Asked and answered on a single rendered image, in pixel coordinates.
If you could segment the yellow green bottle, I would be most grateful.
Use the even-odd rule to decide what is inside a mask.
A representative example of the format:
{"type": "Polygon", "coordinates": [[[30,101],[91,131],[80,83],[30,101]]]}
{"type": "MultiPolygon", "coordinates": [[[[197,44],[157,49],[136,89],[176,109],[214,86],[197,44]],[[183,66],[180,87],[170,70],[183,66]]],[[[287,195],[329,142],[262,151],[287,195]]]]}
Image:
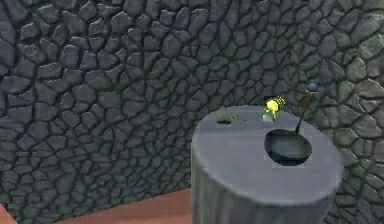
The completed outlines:
{"type": "Polygon", "coordinates": [[[285,100],[281,96],[270,96],[264,99],[262,119],[268,122],[275,122],[277,113],[285,106],[285,100]]]}

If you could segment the grey spatula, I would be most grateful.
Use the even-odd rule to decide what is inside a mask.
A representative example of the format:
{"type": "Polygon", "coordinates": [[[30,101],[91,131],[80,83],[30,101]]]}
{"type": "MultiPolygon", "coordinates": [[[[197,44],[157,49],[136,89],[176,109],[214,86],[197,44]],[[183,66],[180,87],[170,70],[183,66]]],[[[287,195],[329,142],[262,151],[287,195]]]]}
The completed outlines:
{"type": "Polygon", "coordinates": [[[246,119],[232,113],[226,107],[220,107],[216,111],[216,122],[218,124],[229,125],[229,124],[232,124],[234,121],[246,122],[246,119]]]}

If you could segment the grey round table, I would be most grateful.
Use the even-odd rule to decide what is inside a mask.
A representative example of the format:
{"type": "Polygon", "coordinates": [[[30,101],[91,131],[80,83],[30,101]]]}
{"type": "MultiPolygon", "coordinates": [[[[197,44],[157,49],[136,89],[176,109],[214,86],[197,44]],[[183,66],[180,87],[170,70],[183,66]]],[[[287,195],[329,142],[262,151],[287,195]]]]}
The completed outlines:
{"type": "Polygon", "coordinates": [[[282,166],[269,158],[265,136],[293,130],[299,118],[281,111],[274,123],[261,106],[233,106],[240,116],[217,122],[223,110],[206,115],[191,142],[193,224],[322,224],[343,179],[343,161],[333,143],[303,121],[300,134],[312,146],[308,160],[282,166]]]}

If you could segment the brown stick with blue knob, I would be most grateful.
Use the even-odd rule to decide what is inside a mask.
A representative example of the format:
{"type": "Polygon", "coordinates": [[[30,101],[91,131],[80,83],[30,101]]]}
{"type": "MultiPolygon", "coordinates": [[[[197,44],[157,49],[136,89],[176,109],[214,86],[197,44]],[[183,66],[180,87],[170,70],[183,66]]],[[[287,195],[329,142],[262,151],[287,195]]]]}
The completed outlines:
{"type": "Polygon", "coordinates": [[[306,111],[308,110],[310,104],[313,102],[315,95],[318,90],[318,85],[316,83],[310,83],[306,90],[305,90],[305,95],[301,99],[301,116],[304,116],[306,111]]]}

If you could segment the black frying pan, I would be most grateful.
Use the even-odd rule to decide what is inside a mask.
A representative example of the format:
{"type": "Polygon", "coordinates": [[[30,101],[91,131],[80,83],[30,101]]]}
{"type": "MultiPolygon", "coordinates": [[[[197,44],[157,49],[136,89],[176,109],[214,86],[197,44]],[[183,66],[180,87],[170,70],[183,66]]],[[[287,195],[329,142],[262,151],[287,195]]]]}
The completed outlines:
{"type": "Polygon", "coordinates": [[[298,118],[273,120],[271,117],[261,118],[266,133],[263,137],[263,159],[276,166],[302,166],[312,155],[313,149],[309,140],[299,129],[298,118]]]}

